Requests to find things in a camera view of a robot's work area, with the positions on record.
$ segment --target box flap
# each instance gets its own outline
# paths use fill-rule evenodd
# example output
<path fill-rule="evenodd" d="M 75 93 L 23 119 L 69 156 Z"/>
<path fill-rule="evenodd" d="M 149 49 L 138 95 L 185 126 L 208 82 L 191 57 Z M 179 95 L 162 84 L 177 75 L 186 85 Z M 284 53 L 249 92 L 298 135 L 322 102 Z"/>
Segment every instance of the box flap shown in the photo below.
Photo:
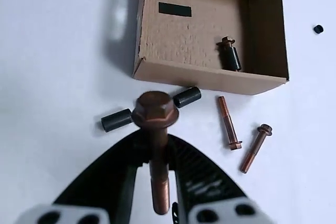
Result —
<path fill-rule="evenodd" d="M 286 83 L 286 78 L 209 69 L 171 61 L 148 61 L 145 59 L 140 62 L 134 73 L 134 78 L 248 95 L 263 93 Z"/>

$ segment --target bolt holes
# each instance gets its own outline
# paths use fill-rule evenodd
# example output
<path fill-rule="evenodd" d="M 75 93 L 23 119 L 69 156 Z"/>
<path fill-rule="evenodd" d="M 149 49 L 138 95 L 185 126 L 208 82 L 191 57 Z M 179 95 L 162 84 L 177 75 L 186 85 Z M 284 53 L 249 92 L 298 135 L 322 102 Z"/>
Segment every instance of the bolt holes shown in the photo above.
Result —
<path fill-rule="evenodd" d="M 256 212 L 253 207 L 247 204 L 240 204 L 236 207 L 236 213 L 239 216 L 254 215 Z"/>
<path fill-rule="evenodd" d="M 98 224 L 99 217 L 97 215 L 86 215 L 81 218 L 78 224 Z"/>
<path fill-rule="evenodd" d="M 57 211 L 47 212 L 38 219 L 37 224 L 55 224 L 60 216 L 61 214 Z"/>
<path fill-rule="evenodd" d="M 197 220 L 200 223 L 213 223 L 218 220 L 218 215 L 209 209 L 204 209 L 197 214 Z"/>

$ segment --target black cylinder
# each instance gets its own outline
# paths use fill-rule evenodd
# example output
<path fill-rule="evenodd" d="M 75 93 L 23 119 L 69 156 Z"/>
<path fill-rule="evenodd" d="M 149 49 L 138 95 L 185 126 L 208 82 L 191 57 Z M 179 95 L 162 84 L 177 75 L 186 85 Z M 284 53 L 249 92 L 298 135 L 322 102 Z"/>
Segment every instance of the black cylinder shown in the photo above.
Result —
<path fill-rule="evenodd" d="M 242 69 L 235 47 L 224 47 L 224 57 L 227 70 L 239 71 Z"/>
<path fill-rule="evenodd" d="M 186 91 L 183 91 L 173 97 L 175 106 L 182 108 L 194 101 L 197 101 L 201 98 L 201 91 L 198 87 L 190 88 Z"/>
<path fill-rule="evenodd" d="M 315 31 L 315 33 L 317 33 L 317 34 L 322 33 L 322 32 L 324 31 L 323 26 L 321 26 L 321 25 L 317 25 L 316 27 L 314 27 L 314 31 Z"/>
<path fill-rule="evenodd" d="M 115 130 L 132 122 L 131 113 L 130 109 L 125 109 L 115 114 L 105 116 L 101 119 L 101 125 L 105 132 Z"/>

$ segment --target black rectangle label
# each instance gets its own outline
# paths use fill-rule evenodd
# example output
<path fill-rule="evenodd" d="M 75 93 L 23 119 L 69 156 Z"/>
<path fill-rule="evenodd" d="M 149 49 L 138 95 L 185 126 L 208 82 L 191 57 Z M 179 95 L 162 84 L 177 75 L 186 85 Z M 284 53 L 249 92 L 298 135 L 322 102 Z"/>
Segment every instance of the black rectangle label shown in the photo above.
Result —
<path fill-rule="evenodd" d="M 191 7 L 159 2 L 159 13 L 191 17 Z"/>

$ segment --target carbon fiber pattern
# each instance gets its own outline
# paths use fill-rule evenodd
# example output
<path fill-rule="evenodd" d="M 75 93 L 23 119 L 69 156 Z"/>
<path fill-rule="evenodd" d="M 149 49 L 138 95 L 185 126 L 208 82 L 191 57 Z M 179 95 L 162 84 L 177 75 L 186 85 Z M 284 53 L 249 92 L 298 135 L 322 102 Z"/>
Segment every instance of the carbon fiber pattern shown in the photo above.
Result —
<path fill-rule="evenodd" d="M 176 173 L 178 203 L 188 213 L 193 206 L 246 196 L 214 162 L 196 148 L 170 135 L 171 165 Z"/>

